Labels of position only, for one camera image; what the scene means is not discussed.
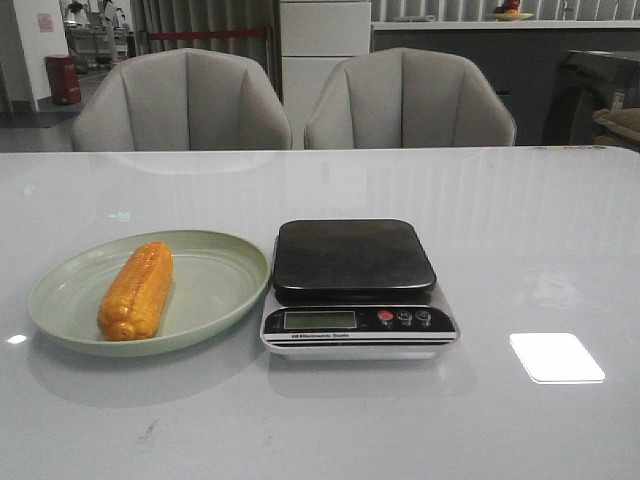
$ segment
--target plate rim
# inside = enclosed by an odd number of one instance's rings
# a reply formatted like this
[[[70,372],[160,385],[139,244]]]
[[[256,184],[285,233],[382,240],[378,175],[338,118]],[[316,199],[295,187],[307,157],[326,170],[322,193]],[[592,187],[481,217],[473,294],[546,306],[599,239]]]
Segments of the plate rim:
[[[88,254],[90,254],[91,252],[98,250],[100,248],[103,248],[105,246],[108,245],[112,245],[114,243],[118,243],[118,242],[127,242],[127,241],[135,241],[136,238],[150,238],[150,237],[154,237],[154,236],[162,236],[162,235],[180,235],[180,234],[195,234],[195,235],[214,235],[214,236],[218,236],[218,237],[226,237],[229,238],[233,241],[237,241],[240,242],[246,246],[248,246],[251,250],[253,250],[256,254],[257,257],[259,257],[259,259],[264,262],[264,270],[265,273],[262,276],[262,278],[259,281],[258,286],[255,288],[255,290],[251,293],[251,295],[249,295],[247,297],[247,299],[240,303],[238,306],[236,306],[236,308],[234,308],[233,310],[227,312],[226,314],[224,314],[221,317],[218,317],[215,320],[212,320],[209,323],[206,323],[204,325],[200,325],[197,326],[195,328],[191,328],[188,330],[184,330],[181,332],[175,332],[169,335],[163,335],[163,336],[159,336],[159,337],[151,337],[151,338],[147,338],[147,339],[140,339],[140,340],[129,340],[126,342],[114,342],[114,341],[110,341],[110,340],[90,340],[90,339],[79,339],[77,337],[70,337],[68,335],[60,335],[57,333],[52,332],[50,329],[46,328],[41,321],[39,321],[37,319],[37,315],[35,315],[34,310],[35,307],[33,306],[33,302],[34,302],[34,297],[37,294],[38,288],[40,288],[45,282],[46,280],[53,275],[55,272],[57,272],[59,269],[64,268],[65,265],[67,265],[70,262],[75,261],[76,259],[82,257],[82,256],[86,256]],[[125,237],[119,237],[119,238],[115,238],[113,240],[109,240],[106,242],[102,242],[100,244],[96,244],[92,247],[86,248],[78,253],[76,253],[75,255],[72,255],[70,257],[68,257],[67,259],[59,262],[58,264],[56,264],[54,267],[50,268],[49,270],[47,270],[45,272],[44,275],[42,275],[36,282],[34,282],[34,284],[32,285],[28,295],[27,295],[27,301],[26,301],[26,306],[27,306],[27,313],[31,319],[31,321],[36,325],[36,327],[42,331],[44,334],[46,334],[47,336],[49,336],[50,338],[52,338],[53,340],[56,341],[56,343],[61,344],[63,346],[65,346],[66,348],[70,349],[70,350],[74,350],[74,351],[78,351],[78,352],[83,352],[83,353],[89,353],[89,354],[93,354],[93,355],[97,355],[97,356],[146,356],[146,355],[152,355],[152,354],[158,354],[158,353],[164,353],[164,352],[169,352],[172,350],[177,350],[177,349],[181,349],[181,348],[185,348],[187,346],[193,345],[195,343],[199,343],[200,341],[204,341],[207,338],[211,338],[219,333],[222,333],[222,331],[224,331],[226,328],[228,328],[229,326],[233,325],[233,323],[235,322],[231,322],[229,325],[225,325],[224,328],[222,328],[220,331],[215,332],[213,334],[210,335],[206,335],[198,340],[192,341],[192,340],[188,340],[186,344],[182,344],[179,340],[180,339],[185,339],[185,338],[192,338],[194,335],[197,335],[198,332],[200,331],[206,331],[208,328],[212,328],[214,324],[219,324],[219,323],[225,323],[228,322],[230,318],[233,318],[236,315],[239,315],[240,317],[242,316],[242,313],[245,311],[248,311],[251,306],[253,306],[253,304],[255,304],[255,302],[258,300],[258,298],[260,297],[261,293],[264,292],[265,287],[269,281],[269,277],[270,277],[270,272],[271,272],[271,268],[270,268],[270,262],[268,257],[265,255],[264,251],[258,247],[254,242],[238,236],[238,235],[234,235],[228,232],[221,232],[221,231],[214,231],[214,230],[203,230],[203,229],[170,229],[170,230],[157,230],[157,231],[151,231],[151,232],[144,232],[144,233],[139,233],[139,234],[134,234],[134,235],[129,235],[129,236],[125,236]],[[168,348],[168,349],[163,349],[161,348],[159,351],[153,351],[150,353],[127,353],[127,351],[129,350],[135,350],[136,347],[140,347],[142,346],[148,346],[153,350],[153,347],[161,347],[163,344],[171,344],[172,341],[176,341],[179,344],[178,346],[176,346],[175,348]],[[73,348],[71,345],[77,345],[79,348]],[[90,352],[87,349],[89,347],[95,347],[100,349],[100,351],[96,351],[96,352]],[[111,353],[108,353],[107,350],[109,351],[118,351],[118,350],[122,350],[121,354],[118,355],[113,355]]]

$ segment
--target gray chair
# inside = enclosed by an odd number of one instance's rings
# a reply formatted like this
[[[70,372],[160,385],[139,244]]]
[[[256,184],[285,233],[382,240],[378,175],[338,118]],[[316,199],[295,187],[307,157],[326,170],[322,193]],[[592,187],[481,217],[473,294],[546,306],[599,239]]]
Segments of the gray chair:
[[[394,48],[335,67],[305,128],[310,149],[513,145],[482,72],[455,55]]]
[[[71,137],[75,151],[291,148],[284,108],[257,62],[190,48],[120,63]]]

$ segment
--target red button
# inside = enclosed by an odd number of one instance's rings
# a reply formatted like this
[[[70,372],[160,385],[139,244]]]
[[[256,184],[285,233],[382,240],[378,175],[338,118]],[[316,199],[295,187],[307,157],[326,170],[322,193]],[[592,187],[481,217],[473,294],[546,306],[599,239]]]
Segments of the red button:
[[[389,310],[379,310],[378,311],[378,319],[379,320],[392,320],[393,319],[393,313],[391,313]]]

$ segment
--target kitchen scale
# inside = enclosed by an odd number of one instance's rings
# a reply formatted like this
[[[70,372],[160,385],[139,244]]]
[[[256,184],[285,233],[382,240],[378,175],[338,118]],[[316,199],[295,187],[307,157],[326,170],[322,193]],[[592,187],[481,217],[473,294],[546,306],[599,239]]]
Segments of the kitchen scale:
[[[293,360],[427,359],[459,338],[413,227],[296,220],[280,227],[260,338]]]

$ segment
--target red trash bin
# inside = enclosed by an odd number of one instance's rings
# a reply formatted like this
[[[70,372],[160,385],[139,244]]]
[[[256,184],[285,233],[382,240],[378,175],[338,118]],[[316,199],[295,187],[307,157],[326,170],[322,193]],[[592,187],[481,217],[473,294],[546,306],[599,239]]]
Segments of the red trash bin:
[[[51,97],[57,105],[71,105],[80,101],[80,84],[76,76],[75,57],[49,55],[45,57]]]

